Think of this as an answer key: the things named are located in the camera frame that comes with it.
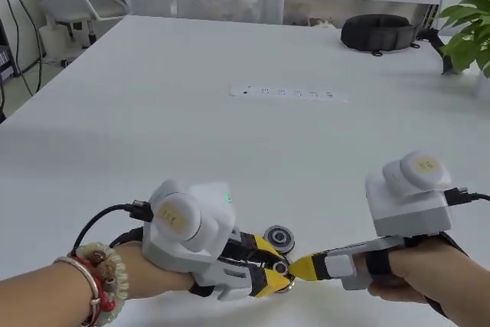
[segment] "label sticker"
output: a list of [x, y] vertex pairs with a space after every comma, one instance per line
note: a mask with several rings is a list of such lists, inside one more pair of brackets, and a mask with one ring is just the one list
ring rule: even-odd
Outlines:
[[440, 170], [439, 163], [430, 156], [419, 157], [414, 160], [415, 169], [420, 174], [425, 174], [434, 170]]
[[163, 202], [158, 218], [177, 234], [182, 234], [188, 226], [185, 216], [170, 201]]

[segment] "bead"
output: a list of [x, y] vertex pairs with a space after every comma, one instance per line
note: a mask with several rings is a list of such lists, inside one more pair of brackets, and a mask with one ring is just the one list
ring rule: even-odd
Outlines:
[[116, 264], [110, 260], [102, 262], [96, 267], [95, 274], [101, 281], [113, 279], [116, 277]]
[[114, 300], [107, 300], [101, 305], [101, 309], [105, 313], [112, 312], [116, 308], [116, 302]]
[[115, 293], [117, 291], [116, 279], [107, 279], [104, 281], [102, 288], [107, 293]]
[[87, 260], [94, 267], [99, 266], [106, 259], [107, 259], [106, 254], [101, 250], [95, 250], [92, 253], [90, 253], [87, 257]]

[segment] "beaded bracelet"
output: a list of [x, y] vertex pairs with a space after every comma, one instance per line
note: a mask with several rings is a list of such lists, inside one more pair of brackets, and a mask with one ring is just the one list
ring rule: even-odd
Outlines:
[[101, 327], [111, 323], [128, 298], [128, 275], [123, 260], [114, 249], [102, 243], [79, 247], [72, 258], [89, 270], [99, 290], [100, 308], [95, 323], [91, 325]]

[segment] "electrical outlet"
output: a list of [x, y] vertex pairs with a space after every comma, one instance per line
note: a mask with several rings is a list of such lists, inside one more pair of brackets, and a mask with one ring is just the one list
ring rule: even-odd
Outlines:
[[299, 90], [283, 87], [231, 87], [231, 96], [256, 97], [276, 100], [305, 100], [305, 101], [338, 101], [346, 103], [347, 95], [329, 91]]

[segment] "black round cushion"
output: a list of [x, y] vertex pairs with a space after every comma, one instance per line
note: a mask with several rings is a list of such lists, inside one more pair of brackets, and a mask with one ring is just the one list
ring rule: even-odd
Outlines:
[[349, 18], [342, 28], [341, 40], [359, 51], [392, 51], [409, 47], [417, 27], [398, 15], [358, 15]]

